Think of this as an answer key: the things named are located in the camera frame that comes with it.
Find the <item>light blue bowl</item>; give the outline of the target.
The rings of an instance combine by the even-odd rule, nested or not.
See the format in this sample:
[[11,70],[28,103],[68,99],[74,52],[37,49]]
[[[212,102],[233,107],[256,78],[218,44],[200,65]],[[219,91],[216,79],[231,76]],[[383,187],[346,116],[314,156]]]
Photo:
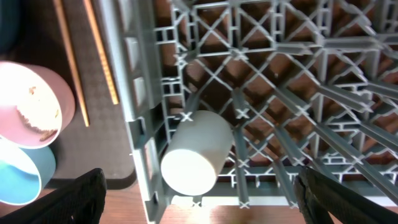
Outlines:
[[53,177],[56,160],[49,147],[23,149],[1,140],[1,202],[27,205]]

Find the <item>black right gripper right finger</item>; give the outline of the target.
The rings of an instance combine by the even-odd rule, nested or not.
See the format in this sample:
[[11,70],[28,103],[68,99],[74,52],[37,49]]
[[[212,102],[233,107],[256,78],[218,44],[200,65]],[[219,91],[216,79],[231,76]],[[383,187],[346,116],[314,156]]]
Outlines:
[[357,194],[327,176],[303,167],[294,180],[294,192],[304,220],[309,224],[397,223],[397,214]]

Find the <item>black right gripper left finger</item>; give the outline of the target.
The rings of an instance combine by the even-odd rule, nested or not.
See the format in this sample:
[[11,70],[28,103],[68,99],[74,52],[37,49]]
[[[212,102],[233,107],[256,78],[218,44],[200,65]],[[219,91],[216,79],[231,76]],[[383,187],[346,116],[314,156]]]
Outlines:
[[1,217],[1,224],[98,224],[104,211],[106,179],[95,168],[68,185]]

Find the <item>pink bowl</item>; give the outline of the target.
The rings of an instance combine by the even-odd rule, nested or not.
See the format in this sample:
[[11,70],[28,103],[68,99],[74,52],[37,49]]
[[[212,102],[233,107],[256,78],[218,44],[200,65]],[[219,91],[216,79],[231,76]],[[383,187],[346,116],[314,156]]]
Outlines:
[[19,147],[48,146],[70,124],[75,98],[67,82],[38,65],[1,62],[1,138]]

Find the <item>dark blue plate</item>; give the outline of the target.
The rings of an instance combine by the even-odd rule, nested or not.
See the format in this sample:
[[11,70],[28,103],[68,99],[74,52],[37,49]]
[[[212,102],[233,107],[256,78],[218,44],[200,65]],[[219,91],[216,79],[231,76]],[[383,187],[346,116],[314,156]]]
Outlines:
[[1,54],[15,44],[21,24],[21,1],[1,0]]

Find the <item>white cup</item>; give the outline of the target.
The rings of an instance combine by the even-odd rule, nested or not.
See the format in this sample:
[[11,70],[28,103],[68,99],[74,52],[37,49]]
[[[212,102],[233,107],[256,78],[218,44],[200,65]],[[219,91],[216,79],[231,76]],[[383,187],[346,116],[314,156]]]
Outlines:
[[162,158],[167,185],[189,196],[203,195],[215,185],[234,142],[228,122],[211,111],[196,111],[181,122]]

